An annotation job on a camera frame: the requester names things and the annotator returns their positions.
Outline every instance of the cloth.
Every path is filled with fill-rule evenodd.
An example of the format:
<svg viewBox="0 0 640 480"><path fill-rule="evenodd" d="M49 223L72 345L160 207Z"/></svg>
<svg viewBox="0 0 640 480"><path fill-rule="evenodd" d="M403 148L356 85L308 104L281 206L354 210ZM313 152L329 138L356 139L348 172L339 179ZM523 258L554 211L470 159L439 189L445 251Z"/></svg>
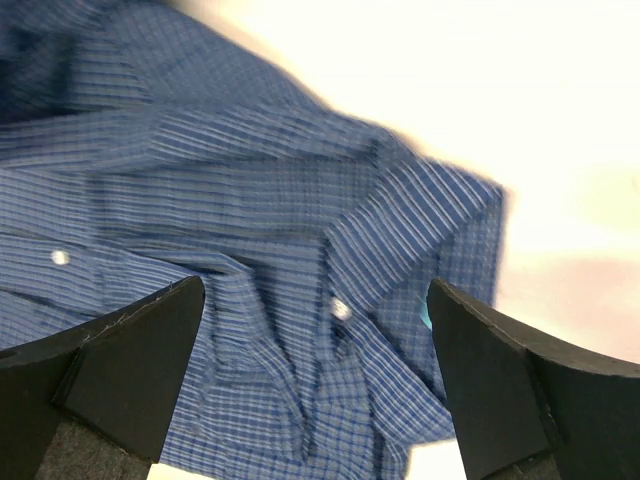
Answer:
<svg viewBox="0 0 640 480"><path fill-rule="evenodd" d="M413 444L454 435L420 308L436 276L491 302L498 186L161 3L5 4L0 348L196 274L164 462L398 479Z"/></svg>

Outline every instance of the button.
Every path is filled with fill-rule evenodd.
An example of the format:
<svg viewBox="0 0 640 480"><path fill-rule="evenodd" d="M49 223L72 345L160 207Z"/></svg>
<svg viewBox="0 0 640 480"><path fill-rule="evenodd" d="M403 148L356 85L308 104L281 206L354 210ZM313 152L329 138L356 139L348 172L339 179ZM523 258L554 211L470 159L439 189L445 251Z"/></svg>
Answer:
<svg viewBox="0 0 640 480"><path fill-rule="evenodd" d="M51 261L56 265L67 265L71 261L71 256L64 250L54 250L51 252Z"/></svg>
<svg viewBox="0 0 640 480"><path fill-rule="evenodd" d="M351 309L340 299L331 299L331 313L339 320L349 320Z"/></svg>

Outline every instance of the blue shirt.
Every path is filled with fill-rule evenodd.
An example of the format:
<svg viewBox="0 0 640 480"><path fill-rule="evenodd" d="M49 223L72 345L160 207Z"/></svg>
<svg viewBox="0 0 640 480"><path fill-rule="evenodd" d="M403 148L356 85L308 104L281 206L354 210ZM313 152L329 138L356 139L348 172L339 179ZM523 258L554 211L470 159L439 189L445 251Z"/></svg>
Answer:
<svg viewBox="0 0 640 480"><path fill-rule="evenodd" d="M453 436L421 309L434 277L493 299L499 187L161 3L4 1L0 348L196 274L164 462L396 479Z"/></svg>

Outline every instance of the garment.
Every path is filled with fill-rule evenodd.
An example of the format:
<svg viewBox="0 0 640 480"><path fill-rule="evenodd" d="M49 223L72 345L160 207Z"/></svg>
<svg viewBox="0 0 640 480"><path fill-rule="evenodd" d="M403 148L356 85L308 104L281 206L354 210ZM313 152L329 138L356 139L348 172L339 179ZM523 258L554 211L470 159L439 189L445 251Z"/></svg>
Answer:
<svg viewBox="0 0 640 480"><path fill-rule="evenodd" d="M498 186L161 3L11 12L0 348L196 274L207 299L164 462L396 479L411 445L453 436L420 308L436 276L492 300Z"/></svg>

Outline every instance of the striped fabric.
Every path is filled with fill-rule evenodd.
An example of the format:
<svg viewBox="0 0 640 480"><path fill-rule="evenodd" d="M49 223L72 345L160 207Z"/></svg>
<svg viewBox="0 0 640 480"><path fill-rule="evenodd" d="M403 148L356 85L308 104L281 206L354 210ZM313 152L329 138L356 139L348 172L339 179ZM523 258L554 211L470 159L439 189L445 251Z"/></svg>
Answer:
<svg viewBox="0 0 640 480"><path fill-rule="evenodd" d="M420 313L436 276L491 302L499 187L161 3L3 2L0 348L195 274L164 462L399 479L454 434Z"/></svg>

